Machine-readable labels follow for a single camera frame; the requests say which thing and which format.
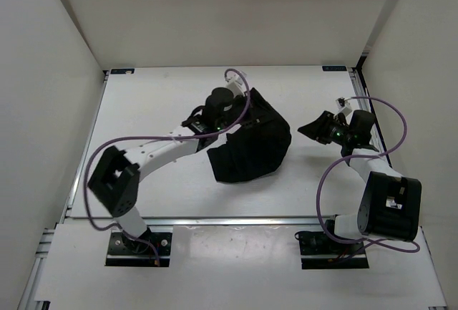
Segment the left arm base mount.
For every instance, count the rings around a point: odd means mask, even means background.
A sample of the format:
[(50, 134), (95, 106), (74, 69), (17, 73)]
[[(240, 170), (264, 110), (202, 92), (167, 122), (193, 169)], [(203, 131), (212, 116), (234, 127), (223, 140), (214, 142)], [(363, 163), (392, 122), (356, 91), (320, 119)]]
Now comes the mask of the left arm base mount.
[(107, 246), (105, 266), (112, 267), (168, 267), (172, 248), (172, 232), (151, 231), (139, 240), (132, 240), (123, 232), (112, 231)]

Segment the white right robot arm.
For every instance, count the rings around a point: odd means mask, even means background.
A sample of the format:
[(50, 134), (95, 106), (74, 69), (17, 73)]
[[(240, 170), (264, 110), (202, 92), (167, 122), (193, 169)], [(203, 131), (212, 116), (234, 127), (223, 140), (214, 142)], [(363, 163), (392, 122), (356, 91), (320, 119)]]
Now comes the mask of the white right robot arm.
[(323, 145), (341, 147), (341, 161), (365, 182), (359, 209), (352, 215), (335, 215), (320, 220), (322, 246), (340, 251), (347, 243), (372, 238), (412, 242), (417, 235), (422, 184), (398, 173), (371, 144), (375, 116), (356, 110), (347, 121), (342, 113), (325, 111), (298, 132)]

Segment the black pleated skirt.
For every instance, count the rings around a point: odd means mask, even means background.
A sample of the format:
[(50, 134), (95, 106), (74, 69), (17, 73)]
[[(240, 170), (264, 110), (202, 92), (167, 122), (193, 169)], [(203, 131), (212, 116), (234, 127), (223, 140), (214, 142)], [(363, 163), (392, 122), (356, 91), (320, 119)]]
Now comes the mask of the black pleated skirt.
[(215, 180), (244, 183), (274, 173), (292, 141), (291, 127), (256, 88), (240, 128), (226, 143), (207, 150)]

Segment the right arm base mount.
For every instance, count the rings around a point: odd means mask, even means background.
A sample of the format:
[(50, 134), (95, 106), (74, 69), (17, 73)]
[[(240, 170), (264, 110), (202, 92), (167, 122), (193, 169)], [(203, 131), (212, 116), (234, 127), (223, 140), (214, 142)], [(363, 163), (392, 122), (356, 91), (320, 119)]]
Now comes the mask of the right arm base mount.
[(303, 270), (368, 269), (363, 243), (338, 243), (323, 231), (298, 231)]

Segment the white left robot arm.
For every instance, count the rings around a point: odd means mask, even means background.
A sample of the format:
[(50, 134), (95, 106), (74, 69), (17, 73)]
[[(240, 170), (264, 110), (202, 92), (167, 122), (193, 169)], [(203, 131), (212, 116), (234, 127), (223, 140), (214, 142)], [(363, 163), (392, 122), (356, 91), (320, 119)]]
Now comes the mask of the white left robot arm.
[(96, 149), (90, 158), (96, 166), (85, 173), (84, 192), (92, 193), (112, 216), (110, 227), (120, 231), (128, 250), (142, 253), (157, 247), (136, 208), (140, 183), (156, 170), (211, 146), (230, 128), (254, 123), (259, 98), (254, 88), (217, 87), (168, 135), (144, 137), (143, 144), (129, 149), (117, 148), (116, 140)]

